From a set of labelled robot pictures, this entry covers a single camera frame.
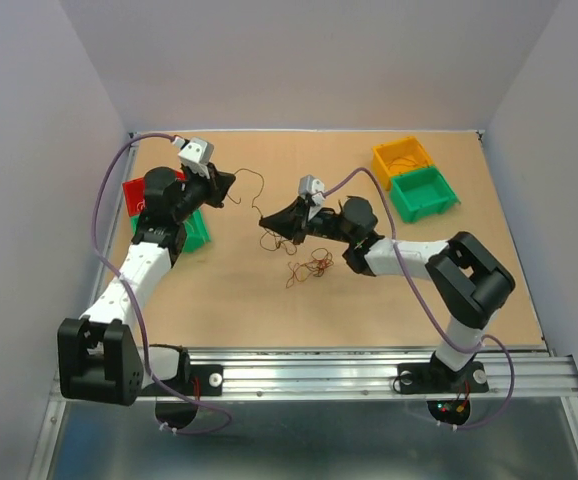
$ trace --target yellow bin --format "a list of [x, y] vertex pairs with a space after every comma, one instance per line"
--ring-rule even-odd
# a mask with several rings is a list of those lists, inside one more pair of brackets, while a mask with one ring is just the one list
[[416, 137], [405, 137], [395, 142], [373, 147], [371, 168], [382, 188], [391, 190], [391, 177], [432, 166], [433, 160]]

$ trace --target white wall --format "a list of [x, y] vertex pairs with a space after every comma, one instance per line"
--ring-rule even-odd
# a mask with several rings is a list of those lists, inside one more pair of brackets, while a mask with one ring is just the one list
[[558, 0], [61, 0], [131, 130], [484, 128]]
[[92, 288], [95, 192], [123, 138], [60, 4], [0, 2], [0, 479], [30, 466], [56, 330]]
[[546, 338], [578, 364], [578, 0], [562, 0], [485, 135]]

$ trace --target black and white robotic arm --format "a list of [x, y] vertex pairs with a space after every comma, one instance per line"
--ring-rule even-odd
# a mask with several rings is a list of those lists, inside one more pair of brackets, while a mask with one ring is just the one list
[[[120, 268], [144, 307], [160, 280], [171, 270], [186, 240], [184, 222], [202, 205], [223, 207], [235, 181], [211, 163], [213, 146], [199, 138], [174, 137], [185, 180], [168, 167], [144, 177], [145, 207]], [[132, 330], [136, 313], [121, 279], [114, 278], [79, 318], [65, 319], [58, 330], [60, 388], [66, 398], [131, 405], [152, 379], [144, 375], [142, 349]], [[181, 348], [149, 346], [150, 365], [162, 380], [189, 373]]]
[[[449, 240], [433, 242], [385, 238], [375, 231], [378, 219], [366, 199], [348, 197], [336, 212], [324, 207], [323, 192], [320, 180], [310, 175], [303, 177], [294, 202], [263, 217], [260, 226], [294, 244], [304, 242], [308, 235], [344, 242], [348, 248], [343, 257], [358, 274], [405, 275], [409, 280], [413, 277], [433, 281], [451, 314], [446, 340], [435, 350], [429, 364], [399, 366], [399, 391], [446, 393], [470, 382], [469, 374], [482, 368], [473, 362], [474, 346], [480, 344], [490, 322], [515, 288], [511, 274], [470, 233], [459, 232]], [[485, 389], [488, 387], [484, 382], [472, 385], [473, 392]]]

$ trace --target work surface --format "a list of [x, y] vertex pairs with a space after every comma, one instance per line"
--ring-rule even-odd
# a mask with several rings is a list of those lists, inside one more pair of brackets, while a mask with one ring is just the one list
[[[264, 190], [256, 204], [265, 215], [289, 205], [300, 177], [313, 174], [330, 188], [358, 166], [369, 167], [371, 147], [407, 132], [184, 132], [215, 146], [212, 161], [221, 171], [246, 167], [260, 172]], [[447, 239], [470, 231], [505, 265], [517, 282], [490, 331], [511, 345], [540, 345], [542, 338], [516, 252], [475, 133], [423, 133], [416, 137], [435, 161], [461, 204], [442, 215], [403, 224], [393, 210], [402, 240]], [[153, 167], [179, 168], [176, 150], [161, 139], [141, 142], [132, 178]], [[260, 247], [260, 215], [251, 207], [260, 179], [240, 172], [223, 209], [203, 207], [212, 242], [182, 255], [145, 308], [150, 343], [207, 347], [340, 347], [436, 345], [438, 334], [403, 278], [354, 274], [341, 257], [345, 245], [307, 238], [294, 256]], [[367, 198], [389, 235], [389, 223], [375, 187], [365, 175], [332, 195], [338, 208], [347, 195]], [[112, 249], [119, 265], [131, 238], [125, 209]], [[270, 238], [266, 246], [273, 246]], [[286, 288], [288, 262], [309, 260], [326, 247], [335, 264], [320, 278]], [[431, 282], [418, 285], [446, 326], [448, 312]]]

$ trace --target orange bin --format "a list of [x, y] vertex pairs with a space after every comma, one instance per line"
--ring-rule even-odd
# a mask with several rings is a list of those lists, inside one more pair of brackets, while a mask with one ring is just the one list
[[391, 190], [391, 177], [432, 165], [433, 160], [416, 137], [405, 137], [373, 147], [371, 168], [387, 191]]

